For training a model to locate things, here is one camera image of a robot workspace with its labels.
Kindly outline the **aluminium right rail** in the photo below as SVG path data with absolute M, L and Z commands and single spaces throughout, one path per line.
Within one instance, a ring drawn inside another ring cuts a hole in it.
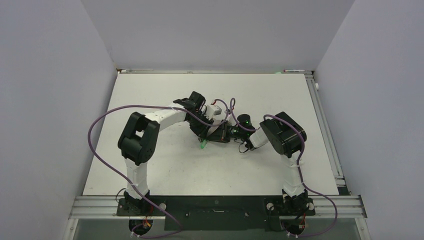
M 331 165 L 331 170 L 333 172 L 336 185 L 339 188 L 346 187 L 345 176 L 342 170 L 342 166 L 337 154 L 337 150 L 334 144 L 334 140 L 330 131 L 327 118 L 324 113 L 323 106 L 319 98 L 319 88 L 314 79 L 313 71 L 308 71 L 304 76 L 306 79 L 306 84 L 309 89 L 311 96 L 312 104 L 314 106 L 315 114 L 317 116 L 319 128 L 323 137 L 325 149 L 329 157 L 329 162 Z

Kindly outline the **green key tag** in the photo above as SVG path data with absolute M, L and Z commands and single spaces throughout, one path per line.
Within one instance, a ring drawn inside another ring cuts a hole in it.
M 200 148 L 201 148 L 201 149 L 204 149 L 204 148 L 206 147 L 207 143 L 208 143 L 208 141 L 207 141 L 206 139 L 202 140 L 202 141 L 200 142 Z

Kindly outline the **aluminium back rail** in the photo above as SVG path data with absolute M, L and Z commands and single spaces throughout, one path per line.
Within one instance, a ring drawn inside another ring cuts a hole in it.
M 236 70 L 160 70 L 160 69 L 117 69 L 120 74 L 304 74 L 312 75 L 313 70 L 272 70 L 272 69 L 236 69 Z

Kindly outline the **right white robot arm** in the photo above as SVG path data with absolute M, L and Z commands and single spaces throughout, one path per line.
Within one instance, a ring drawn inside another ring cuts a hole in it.
M 240 114 L 236 123 L 226 121 L 215 130 L 209 130 L 206 135 L 209 142 L 238 142 L 245 148 L 239 150 L 240 153 L 254 151 L 270 143 L 283 160 L 282 207 L 289 214 L 295 214 L 301 209 L 313 209 L 299 174 L 299 155 L 306 139 L 303 128 L 285 112 L 265 119 L 258 129 L 252 125 L 250 115 Z

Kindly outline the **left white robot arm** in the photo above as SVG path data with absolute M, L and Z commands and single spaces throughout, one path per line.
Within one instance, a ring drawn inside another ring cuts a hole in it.
M 205 138 L 214 117 L 222 113 L 215 104 L 205 104 L 206 99 L 193 91 L 188 98 L 176 99 L 164 109 L 141 114 L 133 112 L 118 140 L 118 148 L 125 159 L 127 177 L 130 183 L 124 192 L 124 199 L 136 215 L 148 211 L 149 196 L 147 184 L 147 162 L 154 155 L 160 131 L 181 122 L 198 137 Z

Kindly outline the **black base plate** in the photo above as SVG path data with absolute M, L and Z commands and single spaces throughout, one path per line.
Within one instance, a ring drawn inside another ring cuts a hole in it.
M 164 218 L 164 230 L 176 231 L 244 231 L 263 229 L 266 232 L 300 231 L 304 228 L 305 216 L 316 214 L 314 202 L 308 198 L 313 209 L 287 211 L 283 196 L 150 196 L 156 205 L 161 205 L 170 214 L 147 203 L 139 209 L 126 202 L 118 201 L 116 214 L 129 217 L 129 226 L 153 223 L 155 217 Z

